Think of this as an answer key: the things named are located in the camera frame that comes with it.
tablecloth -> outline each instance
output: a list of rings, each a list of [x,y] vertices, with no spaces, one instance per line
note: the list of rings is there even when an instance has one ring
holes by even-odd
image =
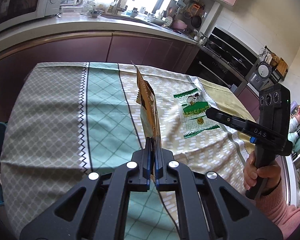
[[[138,68],[156,95],[162,147],[193,171],[214,170],[242,192],[249,138],[221,125],[184,139],[173,94],[197,87],[212,106],[253,120],[239,100],[200,78]],[[3,197],[17,237],[84,174],[111,172],[144,147],[137,93],[133,65],[37,64],[11,113],[1,158]],[[173,192],[159,194],[151,183],[147,193],[131,193],[125,239],[179,239],[176,226]]]

teal fabric stripe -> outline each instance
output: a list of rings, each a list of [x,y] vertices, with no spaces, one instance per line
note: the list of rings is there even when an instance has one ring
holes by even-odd
[[[87,120],[92,169],[99,174],[112,172],[141,149],[117,64],[90,62]],[[148,192],[130,194],[125,240],[140,239],[179,239],[152,181]]]

wooden cutting board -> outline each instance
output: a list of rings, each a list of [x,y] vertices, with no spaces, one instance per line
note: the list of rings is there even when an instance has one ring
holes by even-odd
[[[282,58],[280,58],[276,70],[281,74],[281,79],[284,79],[288,72],[288,65]]]

silver screw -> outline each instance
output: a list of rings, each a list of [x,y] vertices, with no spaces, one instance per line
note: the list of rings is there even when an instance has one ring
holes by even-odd
[[[179,166],[179,163],[177,161],[171,161],[168,163],[168,165],[172,168],[176,168]]]
[[[135,167],[137,167],[137,163],[136,162],[128,162],[127,163],[127,167],[129,168],[129,169],[133,169],[133,168],[135,168]]]
[[[207,173],[207,177],[208,177],[209,179],[215,179],[215,178],[217,177],[217,174],[216,174],[214,171],[209,171],[209,172]]]
[[[92,172],[88,175],[88,178],[91,179],[91,180],[96,180],[99,178],[99,174],[96,173],[96,172]]]

zigzag pattern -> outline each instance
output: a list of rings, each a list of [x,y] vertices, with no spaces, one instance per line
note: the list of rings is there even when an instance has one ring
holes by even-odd
[[[90,169],[90,160],[89,160],[89,149],[88,147],[86,147],[84,144],[87,144],[88,142],[85,141],[84,137],[86,136],[87,131],[86,126],[85,126],[85,122],[86,122],[86,118],[85,118],[85,108],[86,108],[86,88],[87,88],[87,79],[88,79],[88,64],[89,63],[85,63],[85,66],[83,68],[82,71],[82,76],[81,76],[81,83],[80,83],[80,96],[79,96],[79,115],[78,115],[78,121],[79,121],[79,150],[80,153],[79,155],[81,156],[81,158],[79,159],[81,161],[80,166],[82,166],[83,172],[85,174],[89,174],[89,169]]]

